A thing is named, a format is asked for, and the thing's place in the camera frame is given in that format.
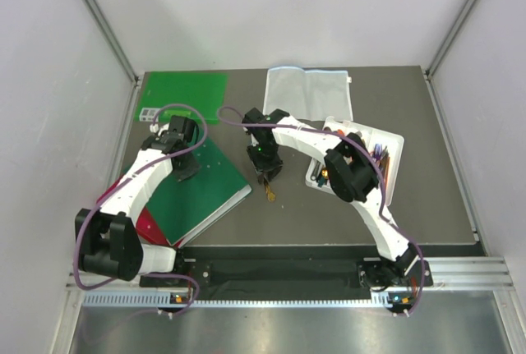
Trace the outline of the iridescent knife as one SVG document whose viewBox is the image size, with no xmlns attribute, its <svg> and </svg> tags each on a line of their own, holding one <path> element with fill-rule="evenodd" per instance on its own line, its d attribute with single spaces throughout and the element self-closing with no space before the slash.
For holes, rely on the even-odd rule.
<svg viewBox="0 0 526 354">
<path fill-rule="evenodd" d="M 264 188 L 265 188 L 265 194 L 266 194 L 266 198 L 267 200 L 272 203 L 272 202 L 275 202 L 275 199 L 276 199 L 276 195 L 275 193 L 272 191 L 271 187 L 270 187 L 270 182 L 266 179 L 266 178 L 263 178 L 263 185 L 264 185 Z"/>
</svg>

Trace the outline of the teal handled gold spoon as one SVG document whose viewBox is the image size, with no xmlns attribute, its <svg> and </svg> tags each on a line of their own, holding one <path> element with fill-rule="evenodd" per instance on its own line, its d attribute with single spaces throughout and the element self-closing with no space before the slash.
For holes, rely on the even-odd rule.
<svg viewBox="0 0 526 354">
<path fill-rule="evenodd" d="M 317 176 L 316 183 L 317 186 L 322 188 L 329 181 L 329 174 L 326 168 L 322 168 Z"/>
</svg>

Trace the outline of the white cutlery tray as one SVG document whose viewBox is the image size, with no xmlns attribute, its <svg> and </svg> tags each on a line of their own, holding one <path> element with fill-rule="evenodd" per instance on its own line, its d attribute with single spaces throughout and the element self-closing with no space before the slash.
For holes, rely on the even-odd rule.
<svg viewBox="0 0 526 354">
<path fill-rule="evenodd" d="M 334 117 L 326 118 L 323 128 L 347 135 L 349 132 L 360 135 L 373 161 L 379 167 L 385 180 L 385 205 L 390 206 L 400 160 L 402 157 L 404 138 L 392 132 L 383 131 L 371 126 L 365 126 L 348 120 L 337 121 Z M 312 159 L 305 174 L 305 184 L 313 189 L 333 194 L 328 177 L 321 180 L 321 171 L 325 166 Z"/>
</svg>

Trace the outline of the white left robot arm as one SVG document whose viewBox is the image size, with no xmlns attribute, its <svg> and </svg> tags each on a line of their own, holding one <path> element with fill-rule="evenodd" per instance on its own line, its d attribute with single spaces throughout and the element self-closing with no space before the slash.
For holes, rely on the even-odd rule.
<svg viewBox="0 0 526 354">
<path fill-rule="evenodd" d="M 162 181 L 172 173 L 182 180 L 199 169 L 191 152 L 202 144 L 196 121 L 173 116 L 164 125 L 150 126 L 151 135 L 139 148 L 136 159 L 121 179 L 91 210 L 75 217 L 74 276 L 79 272 L 131 281 L 139 275 L 158 274 L 168 285 L 178 285 L 186 265 L 169 246 L 141 242 L 136 225 L 143 209 Z"/>
</svg>

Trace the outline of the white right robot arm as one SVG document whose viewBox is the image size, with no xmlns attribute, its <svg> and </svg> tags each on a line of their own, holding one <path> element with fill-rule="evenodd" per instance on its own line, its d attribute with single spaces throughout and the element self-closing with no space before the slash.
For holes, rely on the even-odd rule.
<svg viewBox="0 0 526 354">
<path fill-rule="evenodd" d="M 247 154 L 260 184 L 270 184 L 281 172 L 281 146 L 320 162 L 332 192 L 358 211 L 375 239 L 385 278 L 400 285 L 413 276 L 421 256 L 386 212 L 385 179 L 361 136 L 318 130 L 281 109 L 265 115 L 253 108 L 244 115 L 242 126 L 251 137 Z"/>
</svg>

